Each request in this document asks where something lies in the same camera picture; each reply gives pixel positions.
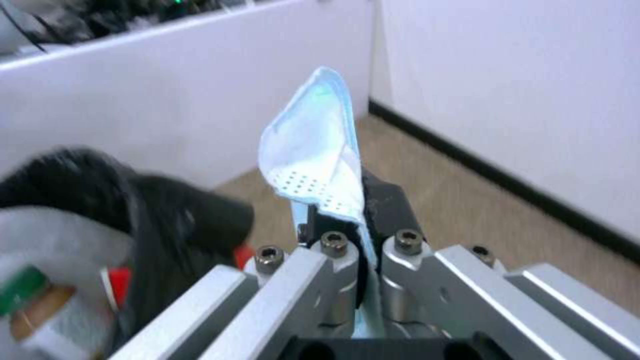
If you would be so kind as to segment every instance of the white wall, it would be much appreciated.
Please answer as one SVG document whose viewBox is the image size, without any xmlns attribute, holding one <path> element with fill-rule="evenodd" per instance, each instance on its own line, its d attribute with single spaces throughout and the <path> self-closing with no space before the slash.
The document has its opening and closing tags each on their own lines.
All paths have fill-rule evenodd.
<svg viewBox="0 0 640 360">
<path fill-rule="evenodd" d="M 640 241 L 640 1 L 392 1 L 372 98 Z"/>
<path fill-rule="evenodd" d="M 257 164 L 263 127 L 319 65 L 363 115 L 373 3 L 281 0 L 0 64 L 0 176 L 83 144 L 211 188 Z"/>
</svg>

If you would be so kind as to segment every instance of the black baseboard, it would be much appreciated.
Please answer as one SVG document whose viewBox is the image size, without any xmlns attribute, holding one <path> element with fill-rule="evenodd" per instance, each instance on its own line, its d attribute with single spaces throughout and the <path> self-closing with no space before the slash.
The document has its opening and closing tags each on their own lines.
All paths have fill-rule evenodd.
<svg viewBox="0 0 640 360">
<path fill-rule="evenodd" d="M 373 100 L 369 101 L 369 113 L 382 118 L 385 122 L 397 127 L 406 134 L 417 138 L 440 151 L 442 154 L 460 162 L 478 175 L 527 201 L 529 204 L 536 206 L 542 210 L 542 212 L 558 219 L 579 233 L 588 236 L 593 241 L 640 264 L 640 245 L 631 239 L 609 229 L 607 226 L 598 223 L 562 202 L 553 199 L 549 195 L 535 190 L 523 181 L 495 168 L 485 160 L 472 155 L 437 134 L 416 125 L 414 122 L 409 121 Z"/>
</svg>

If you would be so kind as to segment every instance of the perforated pattern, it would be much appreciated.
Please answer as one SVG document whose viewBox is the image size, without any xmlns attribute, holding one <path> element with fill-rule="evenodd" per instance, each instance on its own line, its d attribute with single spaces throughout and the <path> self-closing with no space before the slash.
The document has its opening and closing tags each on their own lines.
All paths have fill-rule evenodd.
<svg viewBox="0 0 640 360">
<path fill-rule="evenodd" d="M 323 213 L 332 213 L 353 220 L 360 218 L 359 204 L 345 199 L 339 189 L 334 189 L 325 181 L 319 181 L 312 174 L 304 174 L 299 170 L 275 170 L 271 175 L 273 180 L 270 183 L 279 193 L 290 199 L 303 202 L 313 199 Z"/>
</svg>

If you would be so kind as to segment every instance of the black fabric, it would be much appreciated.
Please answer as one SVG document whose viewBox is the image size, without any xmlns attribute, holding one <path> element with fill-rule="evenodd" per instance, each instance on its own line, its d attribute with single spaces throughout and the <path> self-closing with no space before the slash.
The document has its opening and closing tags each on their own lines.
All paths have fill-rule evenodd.
<svg viewBox="0 0 640 360">
<path fill-rule="evenodd" d="M 40 156 L 0 183 L 0 208 L 48 206 L 129 233 L 132 279 L 110 354 L 213 266 L 234 266 L 232 251 L 253 224 L 253 209 L 161 176 L 136 173 L 90 149 Z"/>
</svg>

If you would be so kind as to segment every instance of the hex socket bolt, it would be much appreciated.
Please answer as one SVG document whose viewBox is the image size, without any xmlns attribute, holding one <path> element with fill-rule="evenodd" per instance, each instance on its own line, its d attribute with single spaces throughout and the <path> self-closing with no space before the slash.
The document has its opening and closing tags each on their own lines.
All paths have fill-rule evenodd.
<svg viewBox="0 0 640 360">
<path fill-rule="evenodd" d="M 394 247 L 404 255 L 417 255 L 422 252 L 422 235 L 415 230 L 401 229 L 396 232 Z"/>
<path fill-rule="evenodd" d="M 482 245 L 473 245 L 469 247 L 471 253 L 475 255 L 480 261 L 485 263 L 486 266 L 493 268 L 493 264 L 495 263 L 495 256 L 493 253 Z"/>
<path fill-rule="evenodd" d="M 327 231 L 320 237 L 320 249 L 330 258 L 341 258 L 347 253 L 349 240 L 340 231 Z"/>
<path fill-rule="evenodd" d="M 273 274 L 284 262 L 284 251 L 274 245 L 263 246 L 255 252 L 255 269 L 262 274 Z"/>
</svg>

